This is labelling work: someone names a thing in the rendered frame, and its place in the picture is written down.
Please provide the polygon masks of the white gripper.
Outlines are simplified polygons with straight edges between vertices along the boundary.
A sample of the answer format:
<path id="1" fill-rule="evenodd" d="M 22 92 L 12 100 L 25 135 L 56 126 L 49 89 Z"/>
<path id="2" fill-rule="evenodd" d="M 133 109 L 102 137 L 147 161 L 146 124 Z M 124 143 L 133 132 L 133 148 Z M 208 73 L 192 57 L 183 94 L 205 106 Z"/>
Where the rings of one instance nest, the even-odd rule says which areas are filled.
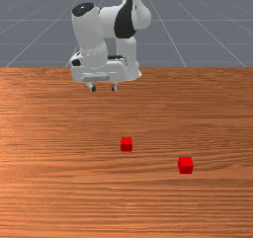
<path id="1" fill-rule="evenodd" d="M 112 91 L 118 91 L 118 82 L 127 79 L 127 60 L 122 55 L 108 55 L 99 51 L 82 54 L 76 52 L 69 60 L 71 76 L 77 83 L 85 83 L 91 92 L 96 92 L 95 82 L 116 82 Z"/>

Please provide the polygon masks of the red cube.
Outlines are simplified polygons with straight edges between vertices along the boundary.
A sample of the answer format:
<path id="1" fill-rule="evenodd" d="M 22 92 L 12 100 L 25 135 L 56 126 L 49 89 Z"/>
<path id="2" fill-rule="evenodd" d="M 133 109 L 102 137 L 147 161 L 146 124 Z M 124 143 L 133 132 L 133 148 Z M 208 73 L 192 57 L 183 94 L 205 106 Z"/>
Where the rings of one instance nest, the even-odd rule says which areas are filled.
<path id="1" fill-rule="evenodd" d="M 132 151 L 132 138 L 131 137 L 122 137 L 121 138 L 121 151 L 122 152 L 131 152 Z"/>
<path id="2" fill-rule="evenodd" d="M 191 157 L 179 157 L 178 169 L 181 174 L 192 174 L 194 170 L 194 162 Z"/>

